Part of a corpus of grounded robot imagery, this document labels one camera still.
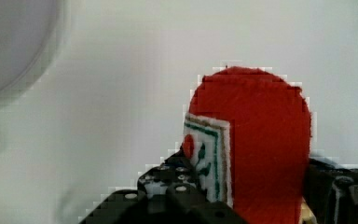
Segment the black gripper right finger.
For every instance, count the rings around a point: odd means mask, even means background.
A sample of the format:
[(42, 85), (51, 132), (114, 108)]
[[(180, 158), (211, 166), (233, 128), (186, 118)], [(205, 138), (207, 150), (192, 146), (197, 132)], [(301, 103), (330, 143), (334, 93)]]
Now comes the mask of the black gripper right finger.
[(358, 224), (358, 169), (310, 159), (303, 195), (313, 214), (307, 224)]

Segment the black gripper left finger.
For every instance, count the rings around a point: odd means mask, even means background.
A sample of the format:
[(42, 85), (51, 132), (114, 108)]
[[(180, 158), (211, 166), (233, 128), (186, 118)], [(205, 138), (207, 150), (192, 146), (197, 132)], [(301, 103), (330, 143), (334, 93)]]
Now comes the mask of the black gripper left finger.
[(161, 165), (150, 168), (137, 180), (138, 190), (143, 191), (148, 199), (156, 195), (165, 195), (168, 187), (179, 184), (190, 185), (202, 196), (207, 195), (207, 190), (201, 187), (195, 167), (182, 149), (171, 155)]

